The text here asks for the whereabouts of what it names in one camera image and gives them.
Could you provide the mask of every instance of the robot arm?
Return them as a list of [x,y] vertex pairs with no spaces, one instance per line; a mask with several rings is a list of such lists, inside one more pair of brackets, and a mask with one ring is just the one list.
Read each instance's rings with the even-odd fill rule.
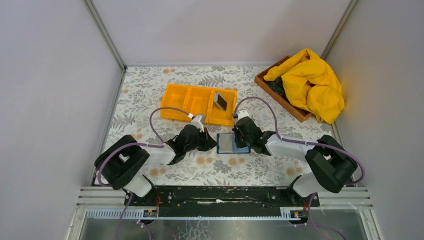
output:
[[165,142],[163,147],[147,145],[141,148],[142,144],[137,143],[131,135],[125,135],[101,154],[94,166],[100,169],[109,155],[128,145],[110,158],[101,174],[114,190],[126,189],[144,197],[152,189],[152,183],[145,176],[137,174],[145,163],[173,165],[180,162],[189,151],[197,149],[205,152],[217,145],[203,126],[204,120],[202,114],[193,117],[191,123],[173,139]]
[[[262,132],[245,110],[239,111],[235,117],[237,120],[233,131],[237,147],[250,146],[258,154],[284,156],[309,164],[312,172],[301,175],[290,184],[290,188],[303,198],[322,190],[339,193],[358,168],[354,160],[338,151],[306,145],[306,142],[295,143],[303,142],[301,139],[288,138],[294,142],[282,141],[274,131]],[[317,142],[343,150],[329,135],[322,136]]]

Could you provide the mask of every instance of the gray wall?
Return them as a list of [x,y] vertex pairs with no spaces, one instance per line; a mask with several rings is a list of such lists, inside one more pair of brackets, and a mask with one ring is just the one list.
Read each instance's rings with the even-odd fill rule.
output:
[[321,54],[349,0],[94,0],[130,65],[270,64]]
[[82,0],[0,2],[0,239],[63,239],[120,70]]
[[337,119],[366,167],[386,240],[422,239],[424,1],[360,1],[328,63],[343,86]]

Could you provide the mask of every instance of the dark rectangular object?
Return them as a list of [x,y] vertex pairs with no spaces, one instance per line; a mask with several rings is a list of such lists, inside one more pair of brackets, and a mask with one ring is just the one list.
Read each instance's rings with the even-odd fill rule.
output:
[[221,96],[220,92],[215,93],[217,96],[216,104],[222,108],[222,110],[227,110],[227,101]]
[[216,134],[216,153],[217,154],[250,154],[251,147],[237,147],[236,136],[234,133]]
[[[279,217],[280,207],[304,207],[309,197],[268,186],[156,186],[145,197],[133,195],[130,206],[156,207],[159,217]],[[319,207],[319,199],[312,202]]]

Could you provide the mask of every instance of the yellow cloth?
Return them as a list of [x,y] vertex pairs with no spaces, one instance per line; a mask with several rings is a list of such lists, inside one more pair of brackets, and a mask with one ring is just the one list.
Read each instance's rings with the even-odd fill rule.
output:
[[271,68],[263,79],[274,81],[280,76],[290,104],[315,114],[320,122],[332,124],[345,108],[334,71],[308,48]]

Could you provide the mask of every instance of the orange plastic tray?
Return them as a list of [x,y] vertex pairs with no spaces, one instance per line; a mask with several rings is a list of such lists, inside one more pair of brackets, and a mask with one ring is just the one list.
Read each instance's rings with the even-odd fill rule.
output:
[[[216,92],[220,92],[227,101],[225,111],[214,103]],[[205,124],[232,127],[236,101],[236,90],[168,83],[160,106],[178,108],[195,116],[203,114],[206,117]],[[171,109],[160,110],[160,116],[164,119],[191,121],[184,113]]]

